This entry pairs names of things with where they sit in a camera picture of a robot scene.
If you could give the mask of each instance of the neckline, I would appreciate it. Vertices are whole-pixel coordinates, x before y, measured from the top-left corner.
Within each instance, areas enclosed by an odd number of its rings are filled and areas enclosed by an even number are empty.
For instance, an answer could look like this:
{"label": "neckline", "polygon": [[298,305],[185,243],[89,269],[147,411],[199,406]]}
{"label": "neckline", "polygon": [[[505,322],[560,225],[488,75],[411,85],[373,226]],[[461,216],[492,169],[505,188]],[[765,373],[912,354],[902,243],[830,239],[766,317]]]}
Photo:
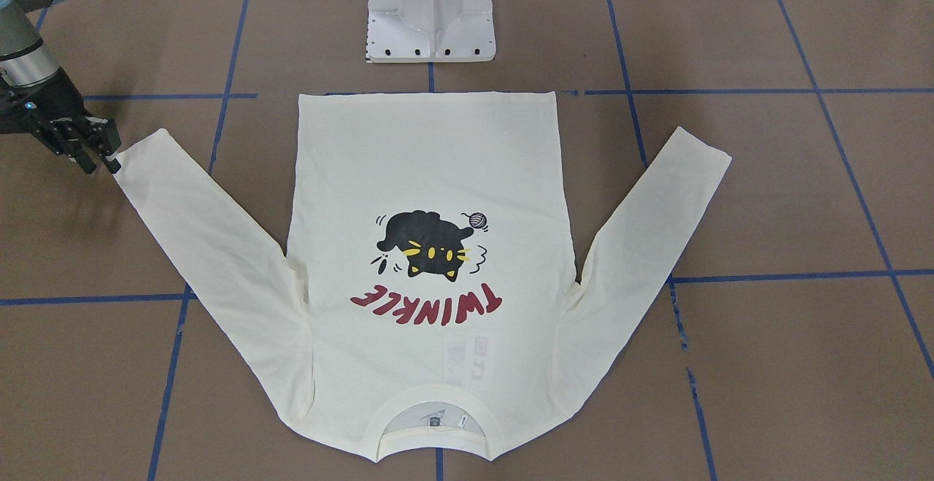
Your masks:
{"label": "neckline", "polygon": [[[485,436],[461,428],[429,426],[383,434],[396,415],[417,404],[432,401],[446,402],[461,408],[474,418]],[[387,455],[424,447],[462,450],[492,460],[501,453],[503,438],[493,414],[476,395],[453,385],[420,385],[394,395],[377,409],[360,442],[360,454],[373,461],[380,461]]]}

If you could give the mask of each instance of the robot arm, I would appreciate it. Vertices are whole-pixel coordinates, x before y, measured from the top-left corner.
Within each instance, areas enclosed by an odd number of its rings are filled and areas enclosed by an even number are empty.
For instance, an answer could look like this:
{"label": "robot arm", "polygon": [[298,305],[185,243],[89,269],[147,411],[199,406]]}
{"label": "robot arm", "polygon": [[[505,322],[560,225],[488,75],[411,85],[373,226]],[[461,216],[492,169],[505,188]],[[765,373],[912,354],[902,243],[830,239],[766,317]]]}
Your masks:
{"label": "robot arm", "polygon": [[86,174],[96,169],[90,150],[107,171],[117,172],[116,124],[84,108],[80,92],[26,17],[61,1],[0,0],[0,134],[32,134]]}

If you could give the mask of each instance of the black cat illustration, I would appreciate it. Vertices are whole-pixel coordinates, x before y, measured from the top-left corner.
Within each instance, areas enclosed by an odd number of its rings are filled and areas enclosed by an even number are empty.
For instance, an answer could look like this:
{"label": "black cat illustration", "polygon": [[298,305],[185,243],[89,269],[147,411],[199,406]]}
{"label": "black cat illustration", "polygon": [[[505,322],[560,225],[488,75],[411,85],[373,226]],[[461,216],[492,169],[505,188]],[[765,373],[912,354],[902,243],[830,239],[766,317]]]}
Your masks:
{"label": "black cat illustration", "polygon": [[443,274],[454,282],[470,249],[460,241],[474,234],[473,228],[458,228],[441,220],[437,212],[400,212],[386,222],[386,239],[377,242],[380,251],[399,248],[408,258],[408,275]]}

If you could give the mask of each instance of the brown cardboard surface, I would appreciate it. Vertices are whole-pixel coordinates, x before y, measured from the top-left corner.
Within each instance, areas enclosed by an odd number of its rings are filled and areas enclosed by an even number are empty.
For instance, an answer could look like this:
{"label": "brown cardboard surface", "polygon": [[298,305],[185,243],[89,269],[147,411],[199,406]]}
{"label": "brown cardboard surface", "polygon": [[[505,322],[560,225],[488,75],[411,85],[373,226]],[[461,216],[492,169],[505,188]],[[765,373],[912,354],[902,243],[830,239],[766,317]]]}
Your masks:
{"label": "brown cardboard surface", "polygon": [[934,475],[934,388],[889,279],[680,285],[678,304],[718,474]]}
{"label": "brown cardboard surface", "polygon": [[0,136],[0,477],[934,477],[934,0],[493,2],[479,64],[365,63],[366,0],[70,0],[41,32],[124,144],[169,128],[280,244],[300,93],[559,91],[578,268],[640,149],[731,154],[575,418],[493,463],[301,438],[113,179]]}
{"label": "brown cardboard surface", "polygon": [[178,302],[0,308],[0,477],[143,479]]}

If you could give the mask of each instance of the printed graphic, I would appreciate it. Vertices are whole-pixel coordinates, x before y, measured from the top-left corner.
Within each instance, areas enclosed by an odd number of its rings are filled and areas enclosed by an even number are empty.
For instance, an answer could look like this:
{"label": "printed graphic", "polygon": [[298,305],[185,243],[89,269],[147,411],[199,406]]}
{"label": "printed graphic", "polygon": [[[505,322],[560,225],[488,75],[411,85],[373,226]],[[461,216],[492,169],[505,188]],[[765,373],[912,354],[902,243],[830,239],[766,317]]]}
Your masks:
{"label": "printed graphic", "polygon": [[[444,275],[448,281],[458,278],[458,271],[464,262],[470,261],[470,248],[464,247],[463,240],[474,234],[474,229],[487,229],[487,218],[481,212],[467,216],[470,227],[458,228],[457,225],[441,220],[437,212],[411,211],[400,212],[386,222],[386,238],[377,242],[377,248],[388,253],[398,249],[408,261],[407,274],[416,277],[420,274]],[[382,224],[385,216],[377,218]],[[486,248],[483,249],[482,261],[486,261]],[[379,262],[378,274],[387,268],[388,255],[374,258],[371,264]]]}
{"label": "printed graphic", "polygon": [[447,326],[451,320],[455,324],[463,324],[467,317],[491,314],[503,304],[503,298],[497,296],[486,282],[480,285],[479,295],[468,291],[461,293],[456,299],[408,297],[377,284],[374,285],[373,291],[364,292],[363,297],[351,297],[350,301],[363,308],[384,301],[373,308],[373,314],[386,315],[393,312],[393,317],[397,317],[396,324],[408,324],[411,321],[416,325],[439,323],[441,326]]}

